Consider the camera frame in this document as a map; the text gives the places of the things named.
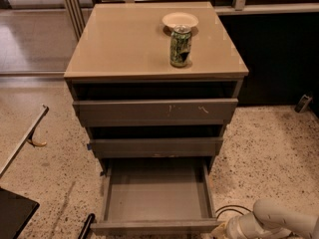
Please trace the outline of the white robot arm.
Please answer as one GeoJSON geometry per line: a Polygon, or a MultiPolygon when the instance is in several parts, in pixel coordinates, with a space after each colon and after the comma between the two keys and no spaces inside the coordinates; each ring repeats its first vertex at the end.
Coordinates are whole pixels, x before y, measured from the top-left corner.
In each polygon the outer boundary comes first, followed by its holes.
{"type": "Polygon", "coordinates": [[[214,228],[209,239],[284,239],[291,233],[319,239],[319,216],[289,210],[271,199],[259,199],[252,211],[214,228]]]}

